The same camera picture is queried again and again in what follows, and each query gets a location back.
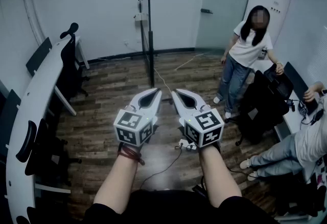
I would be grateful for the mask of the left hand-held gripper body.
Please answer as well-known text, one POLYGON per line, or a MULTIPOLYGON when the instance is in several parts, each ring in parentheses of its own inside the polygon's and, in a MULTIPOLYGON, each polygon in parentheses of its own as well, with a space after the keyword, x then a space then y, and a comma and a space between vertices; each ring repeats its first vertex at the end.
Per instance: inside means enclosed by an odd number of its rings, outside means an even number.
POLYGON ((135 147, 148 143, 154 134, 158 107, 137 109, 133 105, 120 109, 113 123, 118 141, 135 147))

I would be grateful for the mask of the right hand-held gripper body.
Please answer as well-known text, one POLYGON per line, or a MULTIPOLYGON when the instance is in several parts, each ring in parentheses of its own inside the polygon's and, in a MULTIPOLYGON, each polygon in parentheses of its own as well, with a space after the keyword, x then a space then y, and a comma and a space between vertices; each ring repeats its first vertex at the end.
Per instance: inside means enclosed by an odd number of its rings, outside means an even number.
POLYGON ((224 121, 217 109, 209 105, 204 105, 199 110, 192 109, 189 114, 180 117, 179 123, 183 135, 197 147, 205 147, 222 138, 224 121))

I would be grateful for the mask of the large grey panel board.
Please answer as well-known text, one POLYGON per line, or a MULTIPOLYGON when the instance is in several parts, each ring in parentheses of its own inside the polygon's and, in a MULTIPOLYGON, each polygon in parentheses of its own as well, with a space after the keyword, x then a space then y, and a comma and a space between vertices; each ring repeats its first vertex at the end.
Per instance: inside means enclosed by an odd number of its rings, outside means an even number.
POLYGON ((151 27, 151 0, 143 0, 138 2, 137 13, 148 13, 148 21, 135 21, 141 28, 141 44, 142 52, 145 60, 146 72, 151 88, 155 86, 155 68, 154 68, 154 46, 153 46, 153 31, 151 27))

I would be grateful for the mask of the person's left forearm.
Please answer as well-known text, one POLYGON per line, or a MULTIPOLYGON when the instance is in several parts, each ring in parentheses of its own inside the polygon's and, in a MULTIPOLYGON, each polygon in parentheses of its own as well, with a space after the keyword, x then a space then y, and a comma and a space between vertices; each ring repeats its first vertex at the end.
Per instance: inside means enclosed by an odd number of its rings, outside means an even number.
POLYGON ((121 153, 99 188, 95 198, 95 204, 105 205, 118 214, 122 214, 128 205, 133 182, 139 162, 128 158, 127 155, 139 155, 140 147, 124 144, 121 153))

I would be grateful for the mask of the person's right forearm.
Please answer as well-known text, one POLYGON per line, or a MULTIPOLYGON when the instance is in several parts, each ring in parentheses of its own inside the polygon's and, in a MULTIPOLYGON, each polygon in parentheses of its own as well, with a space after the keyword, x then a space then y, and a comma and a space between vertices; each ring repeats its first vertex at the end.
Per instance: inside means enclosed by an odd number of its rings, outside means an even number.
POLYGON ((227 169, 220 152, 210 145, 199 150, 199 160, 210 204, 218 208, 228 198, 241 197, 241 190, 227 169))

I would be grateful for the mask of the white power strip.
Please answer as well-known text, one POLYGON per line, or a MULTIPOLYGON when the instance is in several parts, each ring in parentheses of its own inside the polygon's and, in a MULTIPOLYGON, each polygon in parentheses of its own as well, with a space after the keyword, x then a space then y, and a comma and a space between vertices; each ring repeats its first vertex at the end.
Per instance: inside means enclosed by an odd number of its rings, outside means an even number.
POLYGON ((196 150, 197 146, 194 142, 189 143, 188 140, 180 139, 179 146, 185 148, 186 150, 196 150))

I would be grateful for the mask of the black office chair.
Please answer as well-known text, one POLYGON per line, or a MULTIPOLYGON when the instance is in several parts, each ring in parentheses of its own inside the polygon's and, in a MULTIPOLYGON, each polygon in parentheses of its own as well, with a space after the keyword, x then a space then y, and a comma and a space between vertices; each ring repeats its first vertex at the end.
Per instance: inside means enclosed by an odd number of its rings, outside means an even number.
POLYGON ((75 33, 78 29, 79 25, 77 23, 72 23, 70 28, 60 35, 61 39, 67 37, 68 35, 71 36, 70 40, 61 51, 63 69, 57 82, 58 89, 61 91, 62 95, 67 101, 79 93, 84 94, 86 97, 88 96, 88 93, 82 88, 82 83, 84 81, 88 81, 89 77, 82 76, 82 73, 79 71, 80 65, 78 65, 78 68, 75 66, 75 63, 77 62, 75 55, 75 33))
POLYGON ((71 186, 68 180, 68 166, 71 163, 82 163, 79 158, 69 158, 65 150, 66 140, 61 140, 50 134, 45 119, 38 126, 33 121, 28 122, 27 138, 16 158, 26 163, 26 176, 36 175, 47 183, 63 183, 71 186))
POLYGON ((283 115, 289 112, 287 100, 293 91, 293 83, 286 74, 276 73, 276 64, 264 72, 256 71, 254 81, 241 99, 239 115, 225 119, 238 125, 241 138, 236 141, 239 146, 243 139, 252 144, 260 142, 263 134, 283 121, 283 115))

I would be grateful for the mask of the person's black shirt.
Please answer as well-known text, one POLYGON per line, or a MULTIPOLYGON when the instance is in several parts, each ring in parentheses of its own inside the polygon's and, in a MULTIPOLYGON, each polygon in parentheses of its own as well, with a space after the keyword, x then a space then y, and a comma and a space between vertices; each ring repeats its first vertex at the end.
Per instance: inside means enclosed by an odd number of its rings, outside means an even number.
POLYGON ((102 204, 86 210, 82 224, 279 224, 250 200, 232 196, 215 208, 203 196, 185 190, 131 193, 122 214, 102 204))

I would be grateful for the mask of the white rectangular desk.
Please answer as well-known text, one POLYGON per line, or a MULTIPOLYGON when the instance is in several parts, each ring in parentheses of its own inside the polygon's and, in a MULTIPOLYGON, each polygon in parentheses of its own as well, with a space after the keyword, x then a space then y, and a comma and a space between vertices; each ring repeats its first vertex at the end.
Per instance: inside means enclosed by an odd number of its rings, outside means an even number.
POLYGON ((290 100, 293 101, 295 109, 289 108, 289 111, 283 115, 283 121, 281 124, 278 124, 274 127, 275 132, 277 133, 277 136, 279 140, 284 139, 286 136, 298 132, 300 129, 305 128, 305 126, 312 123, 312 119, 316 114, 316 110, 311 115, 303 115, 300 111, 302 108, 299 106, 299 98, 295 94, 294 91, 292 91, 290 97, 290 100))

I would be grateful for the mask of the curved white desk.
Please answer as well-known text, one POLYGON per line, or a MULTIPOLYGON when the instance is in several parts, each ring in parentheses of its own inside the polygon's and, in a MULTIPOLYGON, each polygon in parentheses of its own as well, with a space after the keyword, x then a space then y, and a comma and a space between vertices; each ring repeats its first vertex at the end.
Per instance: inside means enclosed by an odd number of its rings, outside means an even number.
POLYGON ((39 125, 53 93, 57 95, 73 116, 76 115, 75 110, 56 86, 63 68, 61 51, 68 42, 69 39, 65 39, 53 45, 21 98, 13 124, 10 141, 7 145, 6 190, 14 224, 17 223, 16 218, 19 216, 28 218, 27 207, 35 207, 34 176, 25 175, 27 162, 20 162, 16 157, 26 139, 28 122, 32 121, 37 126, 39 125))

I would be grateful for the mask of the black desk partition panel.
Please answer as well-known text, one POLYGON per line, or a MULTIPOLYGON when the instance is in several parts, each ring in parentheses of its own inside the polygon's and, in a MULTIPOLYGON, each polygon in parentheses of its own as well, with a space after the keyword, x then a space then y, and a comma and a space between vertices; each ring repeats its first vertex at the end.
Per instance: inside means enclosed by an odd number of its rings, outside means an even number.
POLYGON ((38 70, 50 50, 52 49, 52 43, 50 38, 47 37, 43 43, 38 47, 38 49, 34 52, 31 58, 26 63, 26 68, 29 74, 33 77, 35 72, 38 70))
POLYGON ((308 110, 308 115, 311 115, 318 107, 318 103, 315 99, 309 103, 304 101, 303 99, 304 93, 308 90, 309 87, 306 85, 304 80, 301 78, 299 73, 296 71, 296 69, 293 67, 293 65, 290 62, 286 63, 284 67, 284 73, 293 83, 293 90, 297 95, 297 97, 299 98, 299 100, 306 106, 308 110))
POLYGON ((0 114, 0 154, 7 156, 13 124, 21 103, 20 97, 12 89, 0 114))

